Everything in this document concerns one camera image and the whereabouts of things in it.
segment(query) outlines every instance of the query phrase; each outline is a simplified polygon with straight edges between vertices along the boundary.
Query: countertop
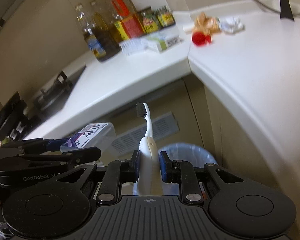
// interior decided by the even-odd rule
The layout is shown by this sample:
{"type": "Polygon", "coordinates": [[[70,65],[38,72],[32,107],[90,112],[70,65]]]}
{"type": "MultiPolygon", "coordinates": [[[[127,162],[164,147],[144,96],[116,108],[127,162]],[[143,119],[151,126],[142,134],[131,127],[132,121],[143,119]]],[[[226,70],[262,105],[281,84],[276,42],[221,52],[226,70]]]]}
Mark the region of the countertop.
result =
{"type": "Polygon", "coordinates": [[[188,36],[162,54],[120,53],[99,63],[88,52],[64,108],[26,139],[61,138],[192,72],[247,132],[295,202],[300,224],[300,19],[280,20],[261,10],[240,16],[244,31],[214,35],[205,47],[188,36]]]}

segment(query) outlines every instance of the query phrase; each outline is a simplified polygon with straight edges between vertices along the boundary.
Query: wall vent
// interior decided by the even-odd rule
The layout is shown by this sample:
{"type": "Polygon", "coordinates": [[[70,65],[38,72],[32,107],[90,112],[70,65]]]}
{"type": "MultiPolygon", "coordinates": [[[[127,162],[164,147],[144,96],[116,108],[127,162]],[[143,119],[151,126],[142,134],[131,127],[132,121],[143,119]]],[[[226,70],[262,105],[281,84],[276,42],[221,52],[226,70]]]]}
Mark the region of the wall vent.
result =
{"type": "MultiPolygon", "coordinates": [[[[177,121],[174,119],[172,112],[152,120],[152,127],[155,141],[179,131],[177,121]]],[[[145,136],[146,130],[147,125],[145,123],[125,133],[119,134],[107,150],[114,156],[121,156],[135,149],[139,149],[140,140],[145,136]]]]}

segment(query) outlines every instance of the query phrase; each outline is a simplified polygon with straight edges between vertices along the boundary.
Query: black bristles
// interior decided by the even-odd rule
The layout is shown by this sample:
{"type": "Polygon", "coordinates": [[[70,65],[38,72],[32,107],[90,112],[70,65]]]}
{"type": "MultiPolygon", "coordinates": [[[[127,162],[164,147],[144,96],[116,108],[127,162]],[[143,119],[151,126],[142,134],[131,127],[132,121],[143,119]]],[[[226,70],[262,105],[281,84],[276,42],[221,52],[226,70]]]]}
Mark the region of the black bristles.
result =
{"type": "Polygon", "coordinates": [[[146,111],[146,107],[143,103],[138,102],[136,109],[137,109],[137,117],[142,117],[142,118],[146,117],[147,111],[146,111]]]}

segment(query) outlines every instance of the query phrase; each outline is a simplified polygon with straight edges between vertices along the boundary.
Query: trash bag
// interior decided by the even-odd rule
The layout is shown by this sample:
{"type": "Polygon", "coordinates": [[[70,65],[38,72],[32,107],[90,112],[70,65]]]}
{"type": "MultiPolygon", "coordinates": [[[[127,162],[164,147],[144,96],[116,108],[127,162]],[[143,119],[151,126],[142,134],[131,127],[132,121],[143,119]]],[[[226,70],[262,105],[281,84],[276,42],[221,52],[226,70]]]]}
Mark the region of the trash bag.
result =
{"type": "MultiPolygon", "coordinates": [[[[215,158],[207,150],[200,146],[189,143],[173,143],[159,150],[159,153],[166,151],[170,160],[183,160],[190,162],[194,167],[203,168],[206,163],[218,164],[215,158]]],[[[164,195],[179,195],[179,185],[177,183],[162,182],[164,195]]]]}

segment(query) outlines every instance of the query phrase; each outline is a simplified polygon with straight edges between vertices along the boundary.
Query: metal screw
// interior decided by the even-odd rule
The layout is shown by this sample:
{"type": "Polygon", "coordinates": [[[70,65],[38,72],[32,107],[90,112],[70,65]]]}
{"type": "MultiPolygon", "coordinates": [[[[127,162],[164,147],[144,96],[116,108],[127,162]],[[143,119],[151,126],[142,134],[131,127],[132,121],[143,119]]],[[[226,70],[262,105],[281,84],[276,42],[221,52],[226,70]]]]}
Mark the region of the metal screw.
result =
{"type": "Polygon", "coordinates": [[[108,193],[105,193],[105,194],[101,194],[100,196],[99,196],[99,199],[101,200],[101,201],[111,201],[111,200],[113,200],[114,199],[114,196],[112,195],[112,194],[108,194],[108,193]]]}
{"type": "Polygon", "coordinates": [[[202,197],[199,195],[199,194],[196,194],[196,193],[192,193],[192,194],[188,194],[186,196],[186,199],[191,201],[191,202],[194,202],[194,201],[199,201],[202,199],[202,197]]]}

